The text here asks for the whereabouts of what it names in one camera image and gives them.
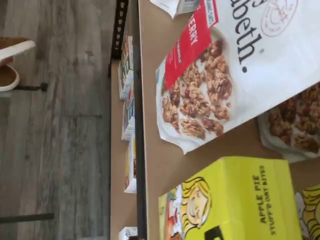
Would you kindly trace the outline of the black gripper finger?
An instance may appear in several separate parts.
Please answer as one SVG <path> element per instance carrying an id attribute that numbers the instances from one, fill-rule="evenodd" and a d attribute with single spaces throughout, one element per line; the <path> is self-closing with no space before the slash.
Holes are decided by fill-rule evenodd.
<path id="1" fill-rule="evenodd" d="M 215 226 L 204 233 L 205 240 L 222 240 L 222 232 L 219 226 Z"/>

